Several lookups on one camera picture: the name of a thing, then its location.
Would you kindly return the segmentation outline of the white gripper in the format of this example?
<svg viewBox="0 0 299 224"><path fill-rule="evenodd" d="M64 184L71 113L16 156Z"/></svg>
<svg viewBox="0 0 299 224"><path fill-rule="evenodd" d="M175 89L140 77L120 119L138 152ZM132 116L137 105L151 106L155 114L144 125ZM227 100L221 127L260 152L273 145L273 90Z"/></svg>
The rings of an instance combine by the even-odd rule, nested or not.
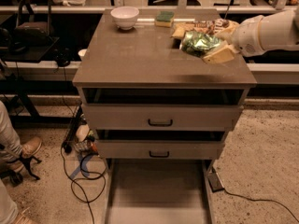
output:
<svg viewBox="0 0 299 224"><path fill-rule="evenodd" d="M230 62L239 53L245 57L259 56L264 54L260 42L260 22L263 15L246 19L238 24L229 21L229 25L217 32L215 36L222 40L216 48L203 56L203 61L209 64Z"/></svg>

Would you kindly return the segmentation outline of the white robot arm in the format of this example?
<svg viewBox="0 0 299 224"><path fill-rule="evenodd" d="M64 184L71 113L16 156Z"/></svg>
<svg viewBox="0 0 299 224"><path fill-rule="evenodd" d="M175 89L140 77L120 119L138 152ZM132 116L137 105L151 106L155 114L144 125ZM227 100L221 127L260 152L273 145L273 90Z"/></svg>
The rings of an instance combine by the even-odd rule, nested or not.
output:
<svg viewBox="0 0 299 224"><path fill-rule="evenodd" d="M255 16L238 24L232 32L217 33L223 42L202 57L205 63L227 63L237 54L259 56L270 50L299 50L298 10Z"/></svg>

